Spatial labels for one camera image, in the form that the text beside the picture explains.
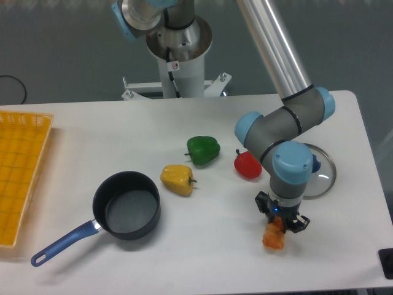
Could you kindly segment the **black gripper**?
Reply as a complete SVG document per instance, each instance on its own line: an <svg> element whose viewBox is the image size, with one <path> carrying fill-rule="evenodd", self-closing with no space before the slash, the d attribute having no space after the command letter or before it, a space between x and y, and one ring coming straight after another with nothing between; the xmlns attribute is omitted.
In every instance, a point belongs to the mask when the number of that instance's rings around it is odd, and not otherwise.
<svg viewBox="0 0 393 295"><path fill-rule="evenodd" d="M259 212L266 214L268 223L272 222L275 216L279 216L284 228L293 233L305 230L310 223L309 218L298 213L302 200L302 195L294 199L286 199L275 192L266 194L263 191L260 191L255 197Z"/></svg>

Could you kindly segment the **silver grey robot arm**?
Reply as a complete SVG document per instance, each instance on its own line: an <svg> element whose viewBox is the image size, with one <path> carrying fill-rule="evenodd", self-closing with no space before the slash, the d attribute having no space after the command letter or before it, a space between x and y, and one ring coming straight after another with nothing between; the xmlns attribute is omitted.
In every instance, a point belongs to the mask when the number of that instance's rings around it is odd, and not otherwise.
<svg viewBox="0 0 393 295"><path fill-rule="evenodd" d="M239 1L238 6L282 106L266 116L242 116L235 135L270 175L269 192L256 199L259 210L270 221L280 217L285 230L297 233L309 224L298 210L314 157L295 139L328 119L335 100L310 81L273 1ZM111 9L128 39L146 37L165 98L206 96L203 58L212 32L193 1L114 1Z"/></svg>

